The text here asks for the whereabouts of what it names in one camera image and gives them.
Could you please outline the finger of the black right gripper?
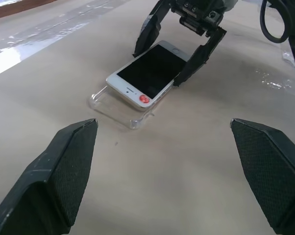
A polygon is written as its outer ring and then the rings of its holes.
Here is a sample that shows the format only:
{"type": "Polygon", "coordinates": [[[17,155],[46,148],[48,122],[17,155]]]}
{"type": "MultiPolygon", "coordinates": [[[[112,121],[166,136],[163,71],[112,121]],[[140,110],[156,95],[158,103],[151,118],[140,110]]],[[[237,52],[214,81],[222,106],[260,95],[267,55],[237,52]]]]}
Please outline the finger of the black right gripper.
{"type": "Polygon", "coordinates": [[[217,45],[223,39],[226,30],[218,27],[214,31],[205,45],[200,45],[191,58],[187,61],[182,71],[174,78],[173,85],[179,87],[182,83],[186,82],[194,73],[196,73],[206,62],[210,55],[215,50],[217,45]]]}
{"type": "Polygon", "coordinates": [[[159,36],[161,29],[160,23],[168,14],[171,7],[175,5],[175,1],[176,0],[159,0],[154,6],[141,27],[140,35],[133,53],[134,58],[147,51],[153,45],[159,36]]]}

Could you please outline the white smartphone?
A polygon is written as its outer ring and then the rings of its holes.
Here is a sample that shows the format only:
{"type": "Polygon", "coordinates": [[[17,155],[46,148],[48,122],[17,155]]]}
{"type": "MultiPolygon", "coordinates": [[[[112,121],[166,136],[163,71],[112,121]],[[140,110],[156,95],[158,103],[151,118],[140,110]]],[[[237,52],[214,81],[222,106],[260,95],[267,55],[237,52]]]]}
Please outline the white smartphone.
{"type": "Polygon", "coordinates": [[[168,90],[190,56],[167,41],[146,52],[107,77],[107,85],[138,110],[151,108],[168,90]]]}

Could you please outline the brown wooden edge strip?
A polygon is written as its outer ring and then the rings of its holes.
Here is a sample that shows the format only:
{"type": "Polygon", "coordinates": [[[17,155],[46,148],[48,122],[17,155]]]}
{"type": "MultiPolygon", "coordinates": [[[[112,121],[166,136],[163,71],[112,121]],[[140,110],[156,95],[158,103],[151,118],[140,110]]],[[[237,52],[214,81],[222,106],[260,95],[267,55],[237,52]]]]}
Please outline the brown wooden edge strip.
{"type": "Polygon", "coordinates": [[[38,6],[36,0],[13,0],[0,5],[0,18],[17,14],[38,6]]]}

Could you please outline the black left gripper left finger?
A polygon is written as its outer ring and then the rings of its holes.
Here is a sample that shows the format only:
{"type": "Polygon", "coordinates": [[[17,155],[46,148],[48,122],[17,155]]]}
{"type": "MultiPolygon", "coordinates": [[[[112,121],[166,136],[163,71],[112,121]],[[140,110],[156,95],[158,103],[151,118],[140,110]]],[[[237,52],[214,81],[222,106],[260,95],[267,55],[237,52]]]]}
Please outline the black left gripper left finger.
{"type": "Polygon", "coordinates": [[[0,235],[65,235],[89,180],[98,122],[59,130],[0,204],[0,235]]]}

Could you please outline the clear plastic phone case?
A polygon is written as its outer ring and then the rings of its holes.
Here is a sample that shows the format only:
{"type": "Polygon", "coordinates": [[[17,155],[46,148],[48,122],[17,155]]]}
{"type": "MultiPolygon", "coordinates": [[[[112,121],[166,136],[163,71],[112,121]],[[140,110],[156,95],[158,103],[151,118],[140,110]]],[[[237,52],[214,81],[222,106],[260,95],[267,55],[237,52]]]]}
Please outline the clear plastic phone case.
{"type": "Polygon", "coordinates": [[[109,86],[105,86],[96,94],[91,95],[88,103],[94,111],[131,130],[141,128],[156,107],[152,106],[143,111],[137,110],[109,86]]]}

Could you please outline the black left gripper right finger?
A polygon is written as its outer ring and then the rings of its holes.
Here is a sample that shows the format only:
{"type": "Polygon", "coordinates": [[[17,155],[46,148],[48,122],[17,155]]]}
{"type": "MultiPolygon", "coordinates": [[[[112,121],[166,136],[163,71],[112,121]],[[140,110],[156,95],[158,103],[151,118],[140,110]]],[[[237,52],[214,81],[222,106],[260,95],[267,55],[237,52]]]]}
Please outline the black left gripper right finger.
{"type": "Polygon", "coordinates": [[[295,235],[295,144],[280,130],[230,123],[245,178],[277,235],[295,235]]]}

